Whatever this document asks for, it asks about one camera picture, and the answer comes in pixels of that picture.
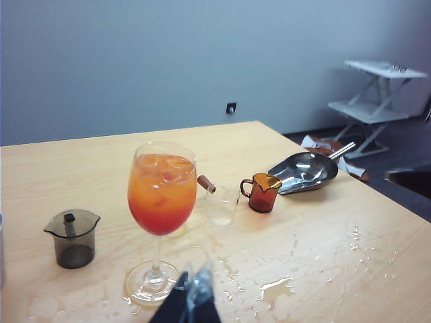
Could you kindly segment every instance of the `stainless steel scoop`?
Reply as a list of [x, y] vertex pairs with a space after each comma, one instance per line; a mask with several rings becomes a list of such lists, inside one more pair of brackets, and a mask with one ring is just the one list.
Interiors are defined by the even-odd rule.
[[334, 160], [355, 146], [351, 142], [330, 156], [313, 152], [296, 153], [272, 167], [268, 173], [277, 176], [283, 183], [279, 194], [316, 190], [328, 185], [338, 174], [338, 165]]

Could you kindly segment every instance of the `glass base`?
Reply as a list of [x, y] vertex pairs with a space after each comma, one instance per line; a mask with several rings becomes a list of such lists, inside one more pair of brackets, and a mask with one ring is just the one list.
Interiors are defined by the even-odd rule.
[[167, 262], [160, 261], [160, 274], [152, 275], [153, 262], [145, 262], [127, 276], [125, 289], [131, 300], [142, 306], [158, 306], [176, 283], [180, 273]]

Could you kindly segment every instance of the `electrical outlet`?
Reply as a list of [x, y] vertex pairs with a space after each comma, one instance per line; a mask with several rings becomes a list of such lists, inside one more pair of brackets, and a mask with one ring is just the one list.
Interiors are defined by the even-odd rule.
[[234, 114], [236, 111], [236, 102], [228, 103], [226, 105], [226, 113], [227, 114]]

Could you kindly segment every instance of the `orange drink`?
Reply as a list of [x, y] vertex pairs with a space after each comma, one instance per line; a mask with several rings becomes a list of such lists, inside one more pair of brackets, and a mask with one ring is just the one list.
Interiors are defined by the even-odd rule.
[[195, 165], [176, 155], [139, 155], [131, 168], [127, 198], [144, 230], [157, 236], [169, 234], [187, 220], [195, 204]]

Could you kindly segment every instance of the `cocktail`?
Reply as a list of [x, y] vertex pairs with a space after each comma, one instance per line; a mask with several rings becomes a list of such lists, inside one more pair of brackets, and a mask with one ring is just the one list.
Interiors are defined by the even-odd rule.
[[154, 258], [126, 278], [130, 298], [145, 306], [158, 305], [175, 284], [179, 272], [159, 260], [162, 236], [178, 229], [189, 217], [196, 199], [195, 155], [168, 142], [138, 147], [127, 191], [136, 222], [157, 237]]

